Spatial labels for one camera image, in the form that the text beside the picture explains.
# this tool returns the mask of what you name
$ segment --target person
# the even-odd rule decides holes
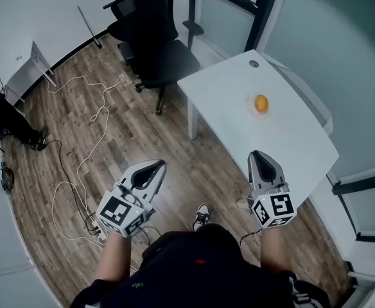
[[[192,232],[158,238],[131,277],[131,240],[111,231],[96,280],[71,307],[329,307],[323,290],[291,272],[281,227],[262,231],[259,268],[209,216],[202,204]]]
[[[0,132],[7,130],[10,135],[34,150],[46,147],[45,141],[48,129],[34,130],[29,122],[5,99],[0,93]]]

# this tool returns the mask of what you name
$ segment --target chair seat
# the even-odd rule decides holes
[[[126,32],[123,28],[122,24],[119,21],[112,23],[108,26],[108,32],[112,35],[115,39],[120,41],[126,41]]]
[[[179,40],[138,49],[135,67],[145,88],[177,83],[200,68],[199,61]]]

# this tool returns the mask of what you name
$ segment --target power strip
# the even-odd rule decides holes
[[[106,240],[108,238],[108,234],[105,231],[105,227],[102,225],[100,220],[92,221],[92,226],[95,228],[95,231],[98,234],[98,242],[100,244],[106,244]]]

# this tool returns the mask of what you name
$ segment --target black baseboard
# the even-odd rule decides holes
[[[96,38],[100,38],[104,35],[108,34],[108,30],[104,30],[96,35]],[[59,60],[54,66],[51,67],[51,70],[54,71],[58,66],[62,65],[62,63],[66,62],[68,59],[70,59],[74,54],[81,51],[84,47],[87,47],[89,44],[93,43],[93,38],[90,38],[89,40],[86,40],[83,44],[79,45],[75,49],[73,49],[70,53],[68,53],[65,57],[63,57],[61,60]],[[33,90],[38,86],[38,84],[41,83],[41,81],[44,80],[44,77],[41,76],[38,80],[36,80],[33,85],[31,85],[27,91],[22,95],[22,98],[25,99]],[[18,107],[22,101],[19,99],[15,103],[15,107]]]

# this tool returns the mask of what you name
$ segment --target orange fruit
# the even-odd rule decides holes
[[[269,107],[269,100],[264,95],[257,95],[254,106],[259,113],[265,113]]]

